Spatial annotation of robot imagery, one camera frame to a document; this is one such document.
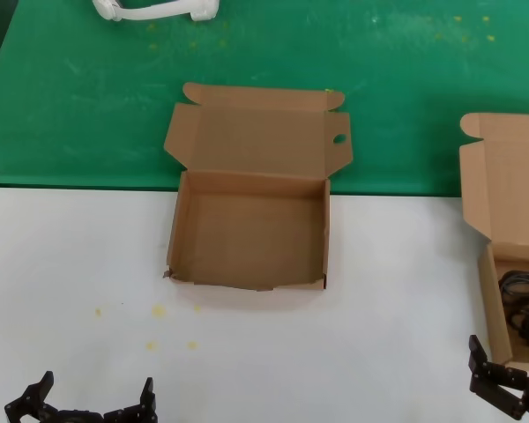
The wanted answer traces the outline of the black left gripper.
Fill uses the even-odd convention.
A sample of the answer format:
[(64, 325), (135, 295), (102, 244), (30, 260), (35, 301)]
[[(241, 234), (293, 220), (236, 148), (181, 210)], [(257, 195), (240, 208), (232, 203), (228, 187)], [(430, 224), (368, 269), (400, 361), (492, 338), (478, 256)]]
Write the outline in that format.
[(24, 416), (31, 416), (41, 423), (156, 423), (156, 397), (153, 392), (153, 378), (148, 377), (136, 405), (107, 412), (102, 416), (97, 412), (79, 410), (57, 410), (48, 408), (46, 398), (54, 384), (54, 374), (47, 371), (24, 393), (4, 407), (10, 423), (20, 423)]

